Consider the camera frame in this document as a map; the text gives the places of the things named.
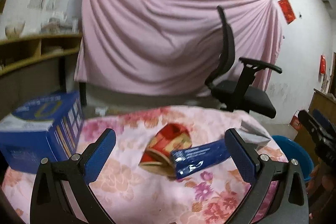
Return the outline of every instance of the poster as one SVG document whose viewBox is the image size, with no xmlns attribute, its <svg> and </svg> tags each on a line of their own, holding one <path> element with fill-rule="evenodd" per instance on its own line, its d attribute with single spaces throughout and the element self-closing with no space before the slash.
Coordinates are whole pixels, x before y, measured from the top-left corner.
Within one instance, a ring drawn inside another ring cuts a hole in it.
<svg viewBox="0 0 336 224">
<path fill-rule="evenodd" d="M 279 0 L 278 1 L 280 8 L 285 16 L 287 24 L 293 22 L 296 19 L 296 16 L 293 12 L 292 6 L 290 5 L 288 0 Z"/>
<path fill-rule="evenodd" d="M 30 0 L 28 3 L 28 8 L 42 10 L 43 0 Z"/>
</svg>

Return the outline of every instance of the floral bed sheet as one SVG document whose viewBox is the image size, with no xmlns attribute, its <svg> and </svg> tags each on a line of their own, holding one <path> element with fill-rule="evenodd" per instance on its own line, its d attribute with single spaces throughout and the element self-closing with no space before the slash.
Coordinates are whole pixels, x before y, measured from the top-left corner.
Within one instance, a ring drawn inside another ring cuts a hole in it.
<svg viewBox="0 0 336 224">
<path fill-rule="evenodd" d="M 77 152 L 82 153 L 106 128 L 115 130 L 116 146 L 90 187 L 117 224 L 223 224 L 250 187 L 231 158 L 177 181 L 151 174 L 138 164 L 150 138 L 169 122 L 186 126 L 193 146 L 198 146 L 218 140 L 229 128 L 239 128 L 242 120 L 261 128 L 243 111 L 231 113 L 189 106 L 94 118 L 85 121 Z M 287 162 L 273 140 L 258 153 Z M 34 179 L 33 174 L 8 168 L 2 184 L 8 200 L 26 223 Z M 276 186 L 277 182 L 271 184 L 254 221 L 266 213 Z"/>
</svg>

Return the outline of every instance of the black office chair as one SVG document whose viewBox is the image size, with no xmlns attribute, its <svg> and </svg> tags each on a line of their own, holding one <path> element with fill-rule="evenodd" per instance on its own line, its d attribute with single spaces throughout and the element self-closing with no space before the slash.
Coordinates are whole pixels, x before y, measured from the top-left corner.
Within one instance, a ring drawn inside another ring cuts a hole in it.
<svg viewBox="0 0 336 224">
<path fill-rule="evenodd" d="M 223 24 L 223 50 L 219 58 L 218 67 L 210 73 L 205 80 L 206 86 L 211 90 L 211 95 L 226 105 L 227 111 L 241 109 L 258 112 L 270 118 L 274 118 L 276 110 L 266 92 L 251 86 L 255 79 L 255 73 L 269 68 L 277 73 L 282 73 L 278 66 L 255 59 L 240 57 L 239 61 L 244 64 L 243 71 L 236 81 L 224 80 L 217 85 L 212 82 L 219 76 L 227 73 L 235 61 L 235 40 L 231 26 L 226 22 L 223 9 L 218 6 L 217 10 Z"/>
</svg>

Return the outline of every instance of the metal screw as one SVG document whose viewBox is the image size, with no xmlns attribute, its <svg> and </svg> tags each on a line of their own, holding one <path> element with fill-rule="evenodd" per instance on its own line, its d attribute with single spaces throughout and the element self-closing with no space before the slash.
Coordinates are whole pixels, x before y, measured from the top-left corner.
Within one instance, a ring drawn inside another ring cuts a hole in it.
<svg viewBox="0 0 336 224">
<path fill-rule="evenodd" d="M 266 154 L 262 154 L 260 156 L 260 158 L 263 160 L 263 161 L 268 161 L 269 160 L 269 156 L 267 156 Z"/>
<path fill-rule="evenodd" d="M 71 159 L 74 160 L 74 161 L 76 161 L 76 160 L 79 160 L 80 157 L 81 157 L 80 154 L 73 154 L 71 156 Z"/>
<path fill-rule="evenodd" d="M 293 163 L 294 165 L 298 165 L 299 164 L 299 162 L 296 159 L 292 159 L 291 163 Z"/>
<path fill-rule="evenodd" d="M 48 158 L 43 158 L 42 160 L 41 160 L 41 163 L 42 164 L 46 164 L 48 162 Z"/>
</svg>

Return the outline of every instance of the mesh backrest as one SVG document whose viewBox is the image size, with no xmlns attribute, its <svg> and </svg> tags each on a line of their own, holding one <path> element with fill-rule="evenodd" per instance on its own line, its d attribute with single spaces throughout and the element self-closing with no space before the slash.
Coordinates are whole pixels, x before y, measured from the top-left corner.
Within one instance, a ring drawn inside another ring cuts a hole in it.
<svg viewBox="0 0 336 224">
<path fill-rule="evenodd" d="M 235 39 L 233 37 L 232 28 L 226 21 L 223 8 L 217 6 L 217 11 L 222 20 L 223 49 L 219 58 L 218 67 L 212 71 L 205 80 L 207 86 L 209 86 L 209 84 L 211 84 L 217 77 L 227 73 L 235 62 Z"/>
</svg>

